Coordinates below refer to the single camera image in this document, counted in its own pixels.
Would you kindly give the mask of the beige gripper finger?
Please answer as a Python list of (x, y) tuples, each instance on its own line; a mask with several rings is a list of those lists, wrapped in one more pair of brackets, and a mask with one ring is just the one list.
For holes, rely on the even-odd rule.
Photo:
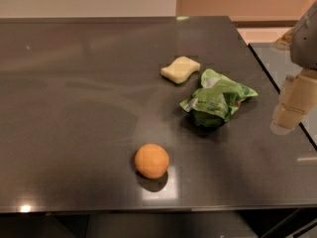
[(317, 71), (304, 68), (296, 76), (288, 75), (278, 96), (270, 130), (286, 135), (317, 106)]

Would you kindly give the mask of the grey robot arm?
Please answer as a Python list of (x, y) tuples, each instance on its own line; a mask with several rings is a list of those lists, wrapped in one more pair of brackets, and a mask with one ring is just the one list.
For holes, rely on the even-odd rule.
[(291, 61), (302, 70), (282, 84), (270, 124), (276, 135), (293, 131), (317, 106), (317, 1), (294, 26), (289, 50)]

